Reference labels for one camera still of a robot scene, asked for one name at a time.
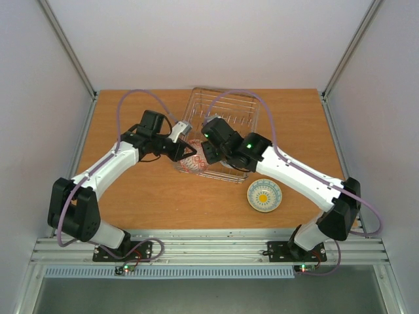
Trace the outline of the red patterned bowl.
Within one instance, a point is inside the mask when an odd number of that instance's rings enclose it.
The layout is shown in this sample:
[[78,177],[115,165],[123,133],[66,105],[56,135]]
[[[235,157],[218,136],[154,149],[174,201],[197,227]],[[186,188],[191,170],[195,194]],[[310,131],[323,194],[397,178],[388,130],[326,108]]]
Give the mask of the red patterned bowl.
[[207,170],[209,164],[207,163],[206,157],[204,155],[201,140],[192,139],[188,141],[188,144],[196,150],[196,154],[179,162],[182,170],[186,171],[187,173],[195,174]]

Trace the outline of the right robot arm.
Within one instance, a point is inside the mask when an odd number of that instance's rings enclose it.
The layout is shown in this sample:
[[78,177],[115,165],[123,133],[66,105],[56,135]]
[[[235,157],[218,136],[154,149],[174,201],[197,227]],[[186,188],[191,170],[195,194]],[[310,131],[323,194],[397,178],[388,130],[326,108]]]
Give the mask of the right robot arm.
[[328,177],[285,154],[257,133],[242,137],[221,117],[207,119],[202,127],[203,150],[209,164],[223,161],[234,169],[260,173],[296,190],[321,210],[310,222],[297,226],[287,242],[294,261],[306,258],[328,239],[347,239],[359,213],[360,183]]

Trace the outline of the blue floral bowl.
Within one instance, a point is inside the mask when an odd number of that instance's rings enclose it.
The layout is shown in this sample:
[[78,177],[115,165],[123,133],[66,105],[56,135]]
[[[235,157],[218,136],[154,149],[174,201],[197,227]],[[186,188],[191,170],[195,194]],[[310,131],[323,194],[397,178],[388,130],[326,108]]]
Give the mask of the blue floral bowl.
[[220,161],[220,164],[222,165],[222,166],[224,166],[224,167],[227,167],[227,168],[229,168],[229,169],[232,169],[232,166],[230,166],[226,161],[224,161],[224,160],[221,160]]

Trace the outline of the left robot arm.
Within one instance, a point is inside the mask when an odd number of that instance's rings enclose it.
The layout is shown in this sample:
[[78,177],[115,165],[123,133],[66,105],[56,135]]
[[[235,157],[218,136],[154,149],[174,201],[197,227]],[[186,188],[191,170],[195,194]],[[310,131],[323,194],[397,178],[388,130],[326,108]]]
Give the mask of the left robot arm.
[[196,149],[181,139],[192,126],[186,121],[170,125],[170,132],[160,131],[168,117],[147,110],[140,123],[119,135],[111,150],[93,166],[71,179],[59,178],[52,187],[48,225],[56,229],[57,242],[66,247],[76,241],[103,248],[116,260],[126,260],[132,253],[130,234],[100,216],[98,202],[104,192],[129,168],[152,154],[178,162],[191,157]]

